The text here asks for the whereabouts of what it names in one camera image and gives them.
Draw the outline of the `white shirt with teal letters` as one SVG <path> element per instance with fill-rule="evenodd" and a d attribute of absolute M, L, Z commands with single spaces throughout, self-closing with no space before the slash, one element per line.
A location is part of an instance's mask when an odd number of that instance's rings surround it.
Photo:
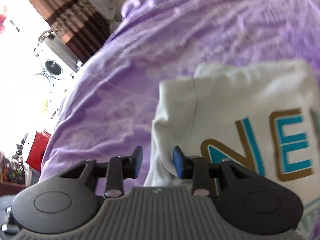
<path fill-rule="evenodd" d="M 304 205 L 298 232 L 319 237 L 319 91 L 304 60 L 205 64 L 193 77 L 162 81 L 146 186 L 182 183 L 176 146 L 210 163 L 231 159 L 292 190 Z"/>

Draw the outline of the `red box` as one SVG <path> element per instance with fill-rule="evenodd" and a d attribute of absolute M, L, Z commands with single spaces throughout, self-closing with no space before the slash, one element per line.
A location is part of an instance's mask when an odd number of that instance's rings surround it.
<path fill-rule="evenodd" d="M 51 134 L 47 131 L 36 131 L 34 139 L 29 140 L 29 149 L 26 151 L 27 157 L 25 162 L 33 169 L 41 172 L 42 160 L 46 151 Z"/>

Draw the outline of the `purple floral bed sheet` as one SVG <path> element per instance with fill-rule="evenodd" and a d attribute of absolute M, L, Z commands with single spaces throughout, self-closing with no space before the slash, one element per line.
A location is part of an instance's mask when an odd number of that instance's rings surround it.
<path fill-rule="evenodd" d="M 139 176 L 83 226 L 38 239 L 306 239 L 240 230 L 210 198 L 180 185 L 146 186 L 151 132 L 164 80 L 199 66 L 304 60 L 319 91 L 319 0 L 128 0 L 122 23 L 76 76 L 48 142 L 40 182 L 85 159 L 106 163 L 143 149 Z"/>

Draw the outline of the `white washing machine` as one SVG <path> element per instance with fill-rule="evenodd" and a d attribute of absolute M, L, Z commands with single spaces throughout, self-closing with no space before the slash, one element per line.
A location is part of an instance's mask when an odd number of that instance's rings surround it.
<path fill-rule="evenodd" d="M 36 75 L 46 78 L 50 87 L 77 73 L 82 67 L 82 61 L 51 29 L 38 38 L 34 54 L 41 67 Z"/>

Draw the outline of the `brown striped curtain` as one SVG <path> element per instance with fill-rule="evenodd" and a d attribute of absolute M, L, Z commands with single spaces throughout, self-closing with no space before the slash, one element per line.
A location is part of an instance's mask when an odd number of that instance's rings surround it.
<path fill-rule="evenodd" d="M 107 20 L 89 0 L 29 0 L 66 46 L 85 63 L 110 35 Z"/>

